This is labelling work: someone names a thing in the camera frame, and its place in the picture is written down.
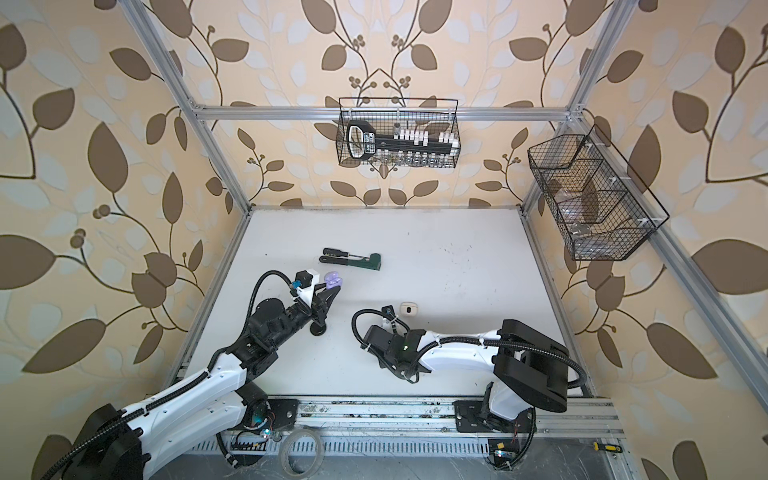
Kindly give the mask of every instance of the white work surface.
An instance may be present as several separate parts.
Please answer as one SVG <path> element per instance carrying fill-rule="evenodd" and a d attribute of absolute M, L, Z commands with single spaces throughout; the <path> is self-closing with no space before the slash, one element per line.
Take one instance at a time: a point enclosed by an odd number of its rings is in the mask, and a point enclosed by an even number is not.
<path fill-rule="evenodd" d="M 320 263 L 323 248 L 357 255 L 381 253 L 380 271 Z M 328 330 L 310 325 L 286 341 L 278 360 L 255 382 L 271 395 L 481 395 L 492 372 L 422 374 L 397 379 L 359 348 L 350 320 L 361 309 L 414 302 L 411 328 L 480 333 L 517 319 L 558 342 L 563 337 L 516 210 L 256 210 L 240 244 L 187 374 L 205 367 L 216 349 L 237 339 L 259 276 L 315 269 L 320 281 L 335 270 L 344 279 L 331 306 Z M 272 276 L 256 300 L 276 296 L 288 306 L 285 283 Z M 364 336 L 374 315 L 358 318 Z"/>

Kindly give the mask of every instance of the wire basket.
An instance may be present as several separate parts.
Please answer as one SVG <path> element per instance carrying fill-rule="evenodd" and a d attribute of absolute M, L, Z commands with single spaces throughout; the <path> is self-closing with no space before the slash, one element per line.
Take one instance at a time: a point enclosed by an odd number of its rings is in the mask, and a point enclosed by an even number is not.
<path fill-rule="evenodd" d="M 458 100 L 396 100 L 339 99 L 339 164 L 455 168 L 462 149 L 456 121 Z"/>
<path fill-rule="evenodd" d="M 611 167 L 601 152 L 604 138 L 593 127 L 586 135 L 560 135 L 528 149 L 531 172 L 573 260 L 626 260 L 669 219 L 629 162 L 628 175 Z M 643 208 L 628 181 L 641 194 L 647 191 L 664 213 Z"/>

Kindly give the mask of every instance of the leaf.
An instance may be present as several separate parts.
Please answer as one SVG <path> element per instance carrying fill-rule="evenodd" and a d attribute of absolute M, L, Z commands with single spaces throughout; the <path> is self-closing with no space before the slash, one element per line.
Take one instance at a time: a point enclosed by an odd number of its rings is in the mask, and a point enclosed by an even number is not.
<path fill-rule="evenodd" d="M 96 127 L 88 142 L 88 164 L 96 180 L 113 194 L 128 179 L 128 162 L 123 148 L 104 122 Z"/>
<path fill-rule="evenodd" d="M 520 145 L 523 145 L 523 143 L 528 139 L 528 128 L 523 128 L 518 132 L 517 135 L 515 135 L 514 138 L 512 138 L 512 150 L 515 148 L 520 147 Z"/>
<path fill-rule="evenodd" d="M 419 27 L 424 33 L 435 33 L 448 20 L 452 0 L 427 0 L 419 11 Z"/>
<path fill-rule="evenodd" d="M 221 61 L 240 61 L 248 55 L 248 42 L 236 38 L 221 38 L 210 46 L 210 50 Z"/>
<path fill-rule="evenodd" d="M 72 450 L 72 442 L 62 435 L 48 435 L 40 447 L 38 456 L 35 458 L 35 464 L 32 466 L 32 480 L 40 480 L 50 467 L 53 466 L 61 457 L 67 455 Z M 52 480 L 61 478 L 61 473 L 51 477 Z"/>
<path fill-rule="evenodd" d="M 107 326 L 99 319 L 73 323 L 40 347 L 22 371 L 51 373 L 74 365 L 96 348 L 106 329 Z"/>
<path fill-rule="evenodd" d="M 224 190 L 224 187 L 221 184 L 221 180 L 219 179 L 219 177 L 211 177 L 205 183 L 205 187 L 208 189 L 211 195 L 214 195 L 216 197 L 221 195 L 221 192 Z"/>
<path fill-rule="evenodd" d="M 181 192 L 181 184 L 175 173 L 171 173 L 165 182 L 163 190 L 163 215 L 168 223 L 176 223 L 181 217 L 181 209 L 184 207 L 184 194 Z"/>
<path fill-rule="evenodd" d="M 379 202 L 379 199 L 382 197 L 382 189 L 375 188 L 373 190 L 368 190 L 363 194 L 362 196 L 362 202 L 365 205 L 376 205 L 376 203 Z"/>
<path fill-rule="evenodd" d="M 428 180 L 426 182 L 422 182 L 413 188 L 413 196 L 426 197 L 427 195 L 437 190 L 439 183 L 440 182 L 437 180 Z"/>
<path fill-rule="evenodd" d="M 587 285 L 597 290 L 600 285 L 613 276 L 614 263 L 611 260 L 593 260 L 587 267 Z"/>
<path fill-rule="evenodd" d="M 693 440 L 683 440 L 672 451 L 672 466 L 679 480 L 707 480 L 707 469 Z"/>
<path fill-rule="evenodd" d="M 626 286 L 624 277 L 611 276 L 598 287 L 597 291 L 594 293 L 594 301 L 606 312 L 616 310 L 619 305 L 621 305 L 621 300 L 624 298 L 624 289 Z"/>
<path fill-rule="evenodd" d="M 329 34 L 336 30 L 336 13 L 324 0 L 301 0 L 304 16 L 315 30 Z"/>
<path fill-rule="evenodd" d="M 0 28 L 0 67 L 3 70 L 12 70 L 27 58 L 27 44 L 22 33 L 12 23 Z"/>
<path fill-rule="evenodd" d="M 133 48 L 116 48 L 109 52 L 112 61 L 120 68 L 123 73 L 134 80 L 149 80 L 152 70 L 144 57 Z"/>
<path fill-rule="evenodd" d="M 131 288 L 136 300 L 147 308 L 158 308 L 165 301 L 165 287 L 149 273 L 132 273 Z"/>
<path fill-rule="evenodd" d="M 147 122 L 147 145 L 154 145 L 165 133 L 165 114 L 152 115 Z"/>
<path fill-rule="evenodd" d="M 689 134 L 702 131 L 710 116 L 710 108 L 704 100 L 682 91 L 672 94 L 672 112 L 680 128 Z"/>
<path fill-rule="evenodd" d="M 487 192 L 495 192 L 497 190 L 501 190 L 502 183 L 496 180 L 491 180 L 487 182 L 480 182 L 479 184 L 475 184 L 475 186 L 480 190 L 485 190 Z"/>
<path fill-rule="evenodd" d="M 419 104 L 419 108 L 437 108 L 437 97 L 435 95 L 427 98 L 424 100 L 421 104 Z"/>
<path fill-rule="evenodd" d="M 331 45 L 326 48 L 320 67 L 327 71 L 336 71 L 346 63 L 346 47 L 344 45 Z"/>
<path fill-rule="evenodd" d="M 147 336 L 141 341 L 139 350 L 136 352 L 136 358 L 134 358 L 134 365 L 142 363 L 149 358 L 150 355 L 157 350 L 157 346 L 160 345 L 160 340 L 163 338 L 163 327 L 155 325 L 152 330 L 147 332 Z"/>
<path fill-rule="evenodd" d="M 573 255 L 568 251 L 568 247 L 563 246 L 563 260 L 565 260 L 565 266 L 571 274 L 576 273 L 578 266 L 576 266 L 576 260 L 573 259 Z"/>
<path fill-rule="evenodd" d="M 182 117 L 174 118 L 174 130 L 176 131 L 176 139 L 179 140 L 181 150 L 187 151 L 187 124 L 184 123 Z"/>
<path fill-rule="evenodd" d="M 637 7 L 639 7 L 640 10 L 646 13 L 655 12 L 656 9 L 659 7 L 659 0 L 640 0 L 640 3 L 637 4 Z"/>
<path fill-rule="evenodd" d="M 432 49 L 424 44 L 413 45 L 411 61 L 422 70 L 437 70 L 437 58 L 432 53 Z"/>
<path fill-rule="evenodd" d="M 502 164 L 497 162 L 496 160 L 483 160 L 482 164 L 485 168 L 491 170 L 491 171 L 501 171 L 502 170 Z"/>
<path fill-rule="evenodd" d="M 360 166 L 360 160 L 352 157 L 345 158 L 339 166 L 344 168 L 357 168 Z"/>
<path fill-rule="evenodd" d="M 619 357 L 619 352 L 616 350 L 616 344 L 611 338 L 611 334 L 609 334 L 605 328 L 600 328 L 598 330 L 598 343 L 600 343 L 600 348 L 603 350 L 605 358 L 615 366 L 623 368 L 621 365 L 621 357 Z"/>
<path fill-rule="evenodd" d="M 192 35 L 192 16 L 184 0 L 150 0 L 155 16 L 174 35 L 187 38 Z"/>
<path fill-rule="evenodd" d="M 245 133 L 245 130 L 242 128 L 237 129 L 237 137 L 240 139 L 243 145 L 251 150 L 256 150 L 256 142 L 253 141 L 253 138 L 251 138 L 249 134 Z"/>
<path fill-rule="evenodd" d="M 733 27 L 725 27 L 715 45 L 715 62 L 726 73 L 733 74 L 744 61 L 744 38 Z"/>
<path fill-rule="evenodd" d="M 315 129 L 330 141 L 336 141 L 336 134 L 339 128 L 334 124 L 315 124 Z"/>
<path fill-rule="evenodd" d="M 273 182 L 269 182 L 266 185 L 266 187 L 272 190 L 273 192 L 284 192 L 286 190 L 290 190 L 291 188 L 293 188 L 293 184 L 289 184 L 287 182 L 273 181 Z"/>
<path fill-rule="evenodd" d="M 509 42 L 512 54 L 522 61 L 539 60 L 547 54 L 547 42 L 536 37 L 516 38 Z"/>
<path fill-rule="evenodd" d="M 200 261 L 203 259 L 203 241 L 198 240 L 195 243 L 189 258 L 187 259 L 187 268 L 194 272 L 200 266 Z"/>
<path fill-rule="evenodd" d="M 233 203 L 234 203 L 234 199 L 232 198 L 232 194 L 227 192 L 227 194 L 224 195 L 224 206 L 227 209 L 227 215 L 232 213 Z"/>
<path fill-rule="evenodd" d="M 571 0 L 565 14 L 565 29 L 578 37 L 590 28 L 603 15 L 607 0 Z"/>
<path fill-rule="evenodd" d="M 595 133 L 598 134 L 598 138 L 605 144 L 606 147 L 611 146 L 611 124 L 604 117 L 597 116 L 594 118 Z"/>
<path fill-rule="evenodd" d="M 584 67 L 587 66 L 587 62 L 589 61 L 589 57 L 592 55 L 592 49 L 586 48 L 584 50 L 584 53 L 581 54 L 581 60 L 578 63 L 578 74 L 581 75 L 582 72 L 584 72 Z"/>
<path fill-rule="evenodd" d="M 654 129 L 648 125 L 640 134 L 629 156 L 627 174 L 641 193 L 656 180 L 661 168 L 661 145 Z"/>
<path fill-rule="evenodd" d="M 403 206 L 408 201 L 408 196 L 406 195 L 406 192 L 402 190 L 396 190 L 394 188 L 389 189 L 389 199 L 395 204 L 399 206 Z"/>
<path fill-rule="evenodd" d="M 74 90 L 67 88 L 40 96 L 32 105 L 32 114 L 38 125 L 56 130 L 67 123 L 74 111 Z"/>
<path fill-rule="evenodd" d="M 53 252 L 31 238 L 0 235 L 0 290 L 19 288 L 40 280 L 55 261 Z"/>
<path fill-rule="evenodd" d="M 757 245 L 716 240 L 701 247 L 693 259 L 720 293 L 746 295 L 768 290 L 768 251 Z"/>
<path fill-rule="evenodd" d="M 490 207 L 491 204 L 479 198 L 470 198 L 467 206 L 469 208 L 487 208 Z"/>
<path fill-rule="evenodd" d="M 344 197 L 357 196 L 357 190 L 355 190 L 355 187 L 344 182 L 331 180 L 331 188 L 333 189 L 333 191 L 335 191 L 339 195 L 343 195 Z"/>
<path fill-rule="evenodd" d="M 666 323 L 652 323 L 645 333 L 656 354 L 673 369 L 695 379 L 717 377 L 704 355 L 689 339 L 671 326 Z"/>
<path fill-rule="evenodd" d="M 181 59 L 179 58 L 179 54 L 176 53 L 175 50 L 169 50 L 168 54 L 170 55 L 170 59 L 174 61 L 174 65 L 176 65 L 176 70 L 179 72 L 179 75 L 183 75 L 184 68 L 181 66 Z"/>
<path fill-rule="evenodd" d="M 513 101 L 510 104 L 506 104 L 507 108 L 533 108 L 533 102 L 530 100 L 518 100 Z"/>
<path fill-rule="evenodd" d="M 272 160 L 271 162 L 266 164 L 266 171 L 277 172 L 283 169 L 284 164 L 285 162 L 283 162 L 282 160 Z"/>
<path fill-rule="evenodd" d="M 639 51 L 622 51 L 608 69 L 608 81 L 610 83 L 618 83 L 627 80 L 637 70 L 637 66 L 640 65 L 642 59 L 643 54 Z"/>
<path fill-rule="evenodd" d="M 651 460 L 641 458 L 640 461 L 643 463 L 643 468 L 645 468 L 645 475 L 648 477 L 648 480 L 670 480 L 670 478 L 667 477 L 667 474 L 664 473 L 664 470 L 659 468 Z"/>
<path fill-rule="evenodd" d="M 171 286 L 176 283 L 178 270 L 174 259 L 165 253 L 152 252 L 144 255 L 147 262 L 147 271 L 163 286 Z"/>

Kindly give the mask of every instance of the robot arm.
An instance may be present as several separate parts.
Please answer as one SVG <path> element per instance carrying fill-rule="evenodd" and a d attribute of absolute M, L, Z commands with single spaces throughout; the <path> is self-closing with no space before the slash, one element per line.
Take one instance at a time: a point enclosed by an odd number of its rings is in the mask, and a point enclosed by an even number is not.
<path fill-rule="evenodd" d="M 275 298 L 251 312 L 261 283 L 271 275 L 289 286 L 294 302 L 287 309 Z M 42 477 L 150 478 L 192 446 L 252 417 L 266 416 L 266 393 L 253 380 L 277 359 L 277 349 L 307 323 L 313 335 L 326 330 L 326 316 L 341 289 L 341 279 L 305 270 L 291 282 L 280 272 L 262 275 L 254 288 L 247 321 L 232 345 L 217 350 L 207 368 L 170 388 L 120 411 L 112 405 L 88 417 L 75 447 Z M 234 463 L 227 453 L 227 460 Z"/>
<path fill-rule="evenodd" d="M 389 321 L 389 328 L 372 325 L 365 337 L 357 332 L 357 317 L 375 313 Z M 396 323 L 406 329 L 397 333 Z M 486 395 L 491 414 L 513 420 L 532 406 L 550 412 L 564 412 L 568 389 L 581 384 L 584 370 L 568 358 L 568 349 L 546 335 L 517 320 L 504 320 L 501 329 L 474 335 L 443 335 L 410 329 L 395 316 L 391 306 L 361 310 L 352 320 L 361 348 L 379 359 L 379 366 L 402 379 L 416 381 L 420 373 L 445 369 L 475 369 L 493 372 L 500 382 L 493 382 Z M 568 367 L 580 379 L 568 381 Z"/>

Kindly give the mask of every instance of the cable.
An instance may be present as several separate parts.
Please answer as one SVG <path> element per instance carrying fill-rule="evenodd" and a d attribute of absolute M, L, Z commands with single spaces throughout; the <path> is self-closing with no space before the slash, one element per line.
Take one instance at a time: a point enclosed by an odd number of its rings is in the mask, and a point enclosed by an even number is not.
<path fill-rule="evenodd" d="M 246 329 L 248 328 L 248 319 L 253 314 L 253 304 L 256 302 L 256 294 L 259 293 L 259 288 L 261 287 L 261 284 L 263 283 L 264 280 L 267 279 L 267 277 L 272 275 L 279 276 L 280 278 L 282 278 L 283 282 L 285 282 L 289 288 L 293 285 L 290 279 L 288 278 L 288 276 L 285 273 L 280 272 L 279 270 L 270 270 L 268 272 L 265 272 L 264 275 L 260 276 L 259 279 L 256 281 L 256 286 L 253 287 L 253 293 L 250 294 L 250 302 L 248 302 L 248 312 L 245 315 L 246 322 L 243 325 L 243 329 L 240 331 L 240 335 L 243 335 Z"/>

